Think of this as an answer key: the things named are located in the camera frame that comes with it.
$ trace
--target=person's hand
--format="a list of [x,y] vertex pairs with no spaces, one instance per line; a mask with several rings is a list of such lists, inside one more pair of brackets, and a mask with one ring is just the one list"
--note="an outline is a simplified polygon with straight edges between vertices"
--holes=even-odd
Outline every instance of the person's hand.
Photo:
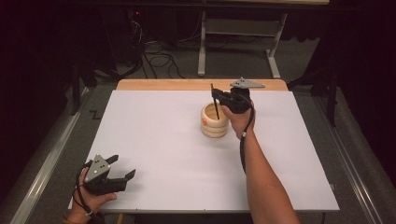
[[[94,213],[97,213],[100,209],[100,207],[109,202],[117,199],[117,195],[115,193],[108,193],[105,195],[92,195],[90,194],[82,185],[84,184],[84,178],[85,175],[88,172],[88,168],[85,168],[82,172],[81,175],[79,176],[79,185],[81,189],[81,194],[82,198],[84,199],[85,204],[87,204],[91,210]],[[78,193],[75,190],[74,192],[74,198],[78,203],[81,204],[81,200],[78,197]],[[68,221],[70,222],[75,222],[75,223],[86,223],[88,220],[90,220],[90,216],[86,216],[86,211],[73,200],[72,204],[72,210],[70,215],[67,218]]]
[[[248,119],[250,117],[250,110],[247,110],[243,114],[234,114],[230,108],[226,105],[222,105],[221,109],[224,115],[230,120],[233,130],[235,131],[236,137],[241,139],[242,133],[246,126],[248,125]],[[253,132],[254,122],[256,116],[254,116],[253,121],[251,121],[250,125],[247,128],[247,133]]]

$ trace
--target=white tabletop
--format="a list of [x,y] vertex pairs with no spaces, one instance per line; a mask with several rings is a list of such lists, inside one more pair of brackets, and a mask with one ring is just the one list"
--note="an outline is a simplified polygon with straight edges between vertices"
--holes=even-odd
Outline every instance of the white tabletop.
[[[339,210],[292,92],[252,91],[262,150],[297,211]],[[110,178],[136,169],[106,212],[247,212],[239,140],[200,129],[210,91],[113,91],[87,160],[118,154]]]

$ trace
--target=person's arm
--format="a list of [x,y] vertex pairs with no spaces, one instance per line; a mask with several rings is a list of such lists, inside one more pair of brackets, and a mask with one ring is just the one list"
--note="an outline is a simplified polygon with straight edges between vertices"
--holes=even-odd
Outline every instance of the person's arm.
[[[90,194],[82,186],[82,184],[84,182],[85,175],[87,174],[87,172],[88,172],[88,168],[85,168],[79,177],[79,184],[81,185],[81,187],[80,187],[81,194],[82,194],[82,197],[83,197],[85,203],[91,208],[91,210],[94,213],[97,213],[99,211],[99,208],[103,204],[105,204],[109,201],[116,200],[117,195],[115,193],[108,193],[108,194],[100,195],[100,196]],[[78,203],[81,203],[76,191],[74,193],[74,198],[78,201]],[[72,209],[70,211],[69,216],[65,218],[65,221],[66,221],[65,223],[78,223],[78,224],[87,223],[90,219],[91,219],[91,217],[86,215],[85,210],[80,205],[78,205],[75,201],[73,201]]]
[[[248,124],[250,110],[234,114],[222,106],[224,115],[230,119],[238,139]],[[291,206],[289,196],[277,178],[254,133],[254,121],[247,128],[245,138],[245,164],[247,175],[247,200],[255,224],[300,223]]]

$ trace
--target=person's forearm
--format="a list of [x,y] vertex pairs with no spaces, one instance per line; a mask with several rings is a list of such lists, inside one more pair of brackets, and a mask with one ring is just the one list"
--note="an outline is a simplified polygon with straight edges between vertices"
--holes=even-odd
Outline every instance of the person's forearm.
[[253,131],[245,139],[247,199],[255,224],[299,223],[289,196],[277,178]]

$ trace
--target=black cable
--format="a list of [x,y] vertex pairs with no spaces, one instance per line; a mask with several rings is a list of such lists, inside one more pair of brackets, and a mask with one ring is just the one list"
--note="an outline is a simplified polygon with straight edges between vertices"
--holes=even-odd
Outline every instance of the black cable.
[[201,45],[201,34],[195,35],[191,37],[190,39],[186,40],[180,40],[177,42],[179,45],[185,46],[185,47],[195,47],[195,46],[200,46]]
[[194,39],[195,37],[197,37],[201,34],[201,33],[199,33],[198,35],[195,35],[195,33],[199,30],[199,27],[201,24],[201,18],[202,18],[202,12],[200,12],[200,14],[199,14],[198,22],[197,22],[197,25],[195,26],[195,30],[192,32],[192,35],[190,35],[190,37],[187,37],[185,39],[178,40],[177,43],[183,43],[184,41]]
[[224,47],[226,47],[228,44],[232,44],[232,43],[253,43],[259,39],[263,39],[264,37],[262,36],[255,36],[255,35],[251,35],[252,39],[251,40],[242,40],[242,39],[238,39],[238,37],[234,37],[233,36],[229,36],[229,35],[210,35],[208,37],[208,39],[211,39],[214,42],[222,42],[222,44],[218,47],[212,47],[210,46],[210,44],[206,43],[206,47],[208,49],[223,49]]
[[[147,47],[148,47],[148,46],[151,46],[151,45],[154,45],[154,44],[159,45],[159,46],[160,46],[160,49],[159,49],[159,50],[156,50],[156,51],[152,51],[152,52],[146,52]],[[155,78],[158,78],[158,77],[157,77],[157,74],[156,74],[156,72],[155,72],[154,67],[164,67],[164,66],[166,66],[166,65],[168,65],[168,64],[169,64],[169,67],[168,67],[167,73],[168,73],[168,76],[169,76],[170,78],[173,78],[172,75],[171,75],[171,71],[170,71],[170,70],[171,70],[171,67],[172,67],[173,65],[175,66],[175,68],[176,68],[176,70],[177,70],[177,75],[178,75],[179,77],[181,77],[181,78],[185,78],[185,77],[183,77],[183,76],[180,74],[179,68],[178,68],[178,66],[177,66],[177,64],[176,64],[176,61],[175,61],[175,58],[174,58],[171,54],[169,54],[169,53],[162,53],[162,51],[163,51],[163,46],[162,46],[160,43],[158,43],[158,42],[147,44],[146,47],[145,47],[144,56],[145,56],[145,58],[146,58],[146,61],[147,61],[148,65],[150,66],[151,71],[153,72]],[[166,59],[166,61],[165,61],[164,63],[157,64],[157,65],[153,63],[153,61],[155,61],[155,60],[157,60],[157,59],[160,59],[160,58]]]
[[248,126],[250,126],[250,124],[254,118],[254,107],[248,98],[246,98],[243,95],[238,95],[238,96],[240,96],[242,99],[244,99],[244,101],[246,101],[250,107],[250,117],[248,119],[247,126],[245,127],[244,131],[242,132],[241,141],[239,144],[239,154],[241,157],[242,168],[244,169],[244,172],[246,173],[247,171],[246,171],[246,163],[245,163],[245,138],[247,135]]
[[118,80],[121,80],[121,79],[124,79],[124,78],[126,78],[127,76],[129,76],[129,75],[135,73],[137,70],[140,69],[140,67],[141,67],[142,65],[143,65],[143,60],[142,60],[142,58],[139,58],[139,59],[137,60],[136,64],[134,65],[134,67],[133,67],[131,70],[129,70],[129,71],[127,71],[126,73],[124,73],[124,74],[119,74],[119,73],[117,73],[117,72],[115,72],[115,71],[113,71],[113,70],[105,70],[105,69],[103,69],[103,68],[99,68],[99,70],[105,70],[105,71],[104,71],[105,73],[111,73],[112,76],[110,76],[110,77],[105,77],[105,76],[99,75],[99,74],[97,74],[97,73],[95,73],[95,76],[96,76],[96,77],[99,77],[99,78],[102,78],[102,79],[107,79],[107,80],[111,80],[111,79],[114,79],[114,78],[116,78],[116,79],[118,79]]
[[149,79],[148,73],[146,72],[145,66],[142,65],[143,73],[145,74],[146,79]]
[[[89,162],[85,163],[83,166],[81,166],[81,168],[78,169],[78,172],[76,174],[76,188],[73,190],[73,201],[75,201],[79,206],[81,206],[84,209],[84,211],[87,213],[87,216],[91,217],[91,219],[90,219],[90,221],[88,223],[91,223],[91,224],[106,224],[104,219],[103,219],[103,216],[100,213],[95,214],[91,210],[91,208],[85,203],[84,198],[82,197],[81,187],[84,187],[84,185],[80,185],[79,184],[79,176],[81,175],[81,172],[84,170],[84,168],[90,167],[91,164],[92,164],[92,161],[89,161]],[[75,199],[75,197],[74,197],[74,192],[75,191],[77,191],[78,197],[79,197],[79,201],[81,203],[79,203]]]

